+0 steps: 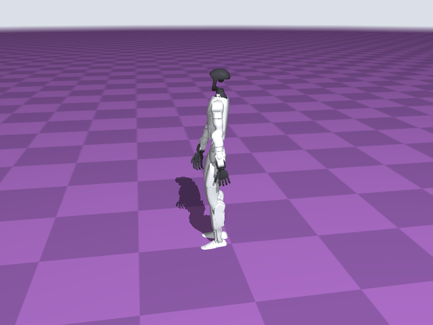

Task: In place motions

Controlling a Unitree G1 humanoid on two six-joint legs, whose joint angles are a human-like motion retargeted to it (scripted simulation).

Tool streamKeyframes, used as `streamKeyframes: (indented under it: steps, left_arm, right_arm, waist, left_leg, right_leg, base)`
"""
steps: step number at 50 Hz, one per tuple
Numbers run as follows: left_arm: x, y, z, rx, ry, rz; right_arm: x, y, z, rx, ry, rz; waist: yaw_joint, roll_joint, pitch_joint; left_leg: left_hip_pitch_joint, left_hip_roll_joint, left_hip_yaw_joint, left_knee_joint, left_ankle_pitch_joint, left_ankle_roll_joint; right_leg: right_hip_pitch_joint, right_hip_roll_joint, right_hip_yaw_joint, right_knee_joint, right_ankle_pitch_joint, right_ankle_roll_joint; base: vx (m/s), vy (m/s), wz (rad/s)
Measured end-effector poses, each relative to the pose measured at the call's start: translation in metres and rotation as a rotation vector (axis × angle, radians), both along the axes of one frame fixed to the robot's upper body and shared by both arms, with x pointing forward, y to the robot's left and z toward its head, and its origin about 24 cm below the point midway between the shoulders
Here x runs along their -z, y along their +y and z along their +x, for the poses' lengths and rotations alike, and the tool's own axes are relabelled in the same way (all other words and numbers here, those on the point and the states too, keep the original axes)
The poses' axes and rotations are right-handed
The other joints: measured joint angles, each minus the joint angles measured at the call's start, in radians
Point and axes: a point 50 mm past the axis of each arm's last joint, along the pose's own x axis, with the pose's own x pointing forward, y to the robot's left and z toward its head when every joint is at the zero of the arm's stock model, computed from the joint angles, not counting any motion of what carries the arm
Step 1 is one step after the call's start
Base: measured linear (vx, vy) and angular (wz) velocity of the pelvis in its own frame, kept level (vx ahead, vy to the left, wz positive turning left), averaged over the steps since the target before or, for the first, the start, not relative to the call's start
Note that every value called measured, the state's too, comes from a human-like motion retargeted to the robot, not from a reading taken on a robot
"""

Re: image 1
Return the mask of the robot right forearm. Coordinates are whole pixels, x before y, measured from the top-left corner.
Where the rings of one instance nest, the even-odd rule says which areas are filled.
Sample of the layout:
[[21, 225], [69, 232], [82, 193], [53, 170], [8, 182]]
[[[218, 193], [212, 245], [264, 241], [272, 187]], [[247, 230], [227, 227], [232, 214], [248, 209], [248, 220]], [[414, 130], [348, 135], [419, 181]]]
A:
[[200, 144], [200, 150], [205, 150], [206, 148], [206, 144], [208, 143], [208, 128], [207, 126], [205, 126], [204, 132], [201, 136], [201, 138], [199, 139], [199, 144]]

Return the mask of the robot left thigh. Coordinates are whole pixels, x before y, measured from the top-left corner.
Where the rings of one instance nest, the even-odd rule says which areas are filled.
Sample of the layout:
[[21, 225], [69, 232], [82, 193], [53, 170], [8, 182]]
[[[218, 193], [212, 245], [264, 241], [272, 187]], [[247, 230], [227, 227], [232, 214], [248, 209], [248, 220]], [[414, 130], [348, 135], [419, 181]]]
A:
[[216, 168], [216, 159], [214, 162], [211, 162], [208, 166], [207, 172], [206, 172], [206, 179], [205, 179], [205, 193], [207, 201], [211, 207], [211, 209], [214, 211], [214, 208], [218, 203], [225, 203], [221, 199], [217, 199], [219, 196], [219, 179], [217, 178], [216, 182], [214, 182], [215, 177], [217, 176], [218, 169]]

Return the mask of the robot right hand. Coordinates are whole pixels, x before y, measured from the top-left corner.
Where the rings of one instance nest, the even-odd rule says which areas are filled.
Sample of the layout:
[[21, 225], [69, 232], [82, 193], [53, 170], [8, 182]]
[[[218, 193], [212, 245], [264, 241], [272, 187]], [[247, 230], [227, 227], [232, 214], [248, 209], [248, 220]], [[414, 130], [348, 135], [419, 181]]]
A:
[[[194, 169], [201, 170], [201, 168], [204, 169], [202, 166], [202, 160], [203, 160], [203, 154], [202, 153], [204, 151], [200, 150], [200, 144], [198, 144], [197, 151], [198, 152], [196, 152], [195, 155], [193, 156], [191, 163], [193, 163]], [[196, 164], [196, 167], [195, 167], [195, 164]], [[201, 166], [201, 168], [200, 168], [200, 166]]]

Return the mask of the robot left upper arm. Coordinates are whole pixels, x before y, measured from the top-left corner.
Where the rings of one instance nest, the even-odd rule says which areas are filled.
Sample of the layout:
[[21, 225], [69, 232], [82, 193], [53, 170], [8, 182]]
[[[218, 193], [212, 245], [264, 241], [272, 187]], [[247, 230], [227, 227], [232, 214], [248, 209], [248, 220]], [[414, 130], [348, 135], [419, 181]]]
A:
[[211, 103], [212, 121], [215, 127], [215, 130], [210, 134], [211, 139], [214, 132], [219, 132], [221, 137], [223, 136], [223, 111], [224, 106], [221, 100], [215, 100]]

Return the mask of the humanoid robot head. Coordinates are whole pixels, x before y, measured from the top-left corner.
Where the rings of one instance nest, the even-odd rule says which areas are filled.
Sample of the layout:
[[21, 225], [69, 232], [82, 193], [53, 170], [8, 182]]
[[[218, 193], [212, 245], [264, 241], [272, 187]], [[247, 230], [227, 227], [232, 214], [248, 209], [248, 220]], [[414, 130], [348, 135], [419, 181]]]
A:
[[[219, 94], [221, 96], [221, 98], [226, 98], [227, 96], [225, 95], [224, 89], [222, 88], [218, 88], [216, 86], [217, 80], [218, 82], [222, 83], [224, 81], [224, 79], [230, 79], [230, 74], [227, 70], [223, 69], [223, 68], [217, 68], [214, 69], [210, 72], [210, 76], [213, 78], [213, 83], [212, 83], [212, 90], [216, 91], [216, 94]], [[217, 97], [216, 95], [214, 97]]]

